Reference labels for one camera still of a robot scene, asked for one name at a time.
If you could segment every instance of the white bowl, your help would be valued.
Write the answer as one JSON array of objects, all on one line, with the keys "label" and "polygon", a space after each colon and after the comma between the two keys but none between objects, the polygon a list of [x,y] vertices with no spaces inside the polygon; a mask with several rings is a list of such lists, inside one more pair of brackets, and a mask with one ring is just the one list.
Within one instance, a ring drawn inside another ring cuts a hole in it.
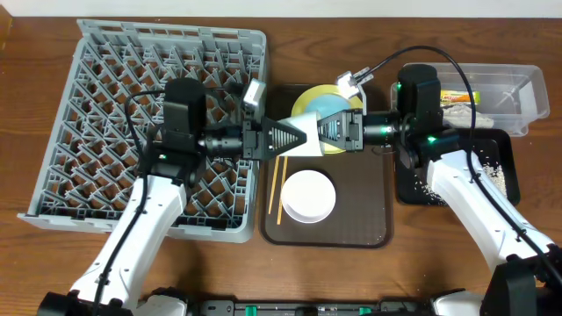
[{"label": "white bowl", "polygon": [[334,209],[335,188],[318,171],[299,171],[285,181],[281,203],[293,219],[305,224],[317,223]]}]

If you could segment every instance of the white wall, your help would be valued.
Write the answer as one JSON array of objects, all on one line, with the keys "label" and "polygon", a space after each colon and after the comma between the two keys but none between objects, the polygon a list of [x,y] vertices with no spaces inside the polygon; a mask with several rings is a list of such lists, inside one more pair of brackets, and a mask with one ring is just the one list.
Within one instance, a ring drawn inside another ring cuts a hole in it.
[{"label": "white wall", "polygon": [[562,18],[562,0],[0,0],[19,16]]}]

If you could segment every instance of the gray plastic rack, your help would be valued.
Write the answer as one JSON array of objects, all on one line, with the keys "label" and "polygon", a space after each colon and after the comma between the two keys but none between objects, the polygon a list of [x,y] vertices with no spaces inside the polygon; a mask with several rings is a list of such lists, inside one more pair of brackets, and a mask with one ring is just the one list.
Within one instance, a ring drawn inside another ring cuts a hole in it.
[{"label": "gray plastic rack", "polygon": [[[126,126],[123,102],[131,93],[163,89],[178,77],[207,87],[267,79],[262,32],[184,25],[77,21],[78,42],[47,151],[26,214],[35,226],[110,232],[135,179],[138,153]],[[227,104],[238,100],[218,93]],[[133,122],[144,140],[162,123],[163,96],[139,97]],[[207,100],[212,124],[227,119]],[[168,231],[179,239],[245,242],[254,227],[257,162],[210,161],[190,203]]]}]

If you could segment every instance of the wooden table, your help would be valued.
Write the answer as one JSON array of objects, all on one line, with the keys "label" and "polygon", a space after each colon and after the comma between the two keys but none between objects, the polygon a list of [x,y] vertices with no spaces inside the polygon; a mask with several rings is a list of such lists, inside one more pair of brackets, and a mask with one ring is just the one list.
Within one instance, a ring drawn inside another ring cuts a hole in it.
[{"label": "wooden table", "polygon": [[[263,30],[271,82],[331,83],[401,47],[445,48],[461,62],[534,64],[544,71],[551,116],[512,139],[522,202],[532,224],[562,242],[562,21],[526,19],[138,18],[138,21]],[[26,212],[62,89],[81,38],[73,18],[15,18],[0,51],[0,313],[34,314],[47,291],[65,293],[107,235],[40,230]],[[409,61],[377,73],[389,87]],[[176,285],[200,298],[373,300],[457,287],[482,292],[491,273],[448,208],[394,203],[394,238],[380,250],[280,247],[257,229],[244,244],[166,239],[145,292]]]}]

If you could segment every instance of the wire grid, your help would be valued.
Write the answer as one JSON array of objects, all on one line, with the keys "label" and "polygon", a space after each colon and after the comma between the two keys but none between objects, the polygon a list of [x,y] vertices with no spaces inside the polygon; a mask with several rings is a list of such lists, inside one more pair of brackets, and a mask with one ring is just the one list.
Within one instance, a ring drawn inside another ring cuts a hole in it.
[{"label": "wire grid", "polygon": [[[139,159],[125,121],[123,103],[132,93],[159,90],[168,80],[191,77],[208,88],[248,83],[258,77],[260,59],[251,54],[162,50],[155,46],[95,45],[85,42],[68,99],[57,143],[41,192],[39,214],[74,219],[119,219],[131,194]],[[217,93],[227,108],[235,97]],[[163,122],[163,95],[138,97],[131,116],[142,143],[150,126]],[[207,124],[228,116],[207,98]],[[207,170],[175,225],[236,228],[244,213],[252,162],[206,162]]]}]

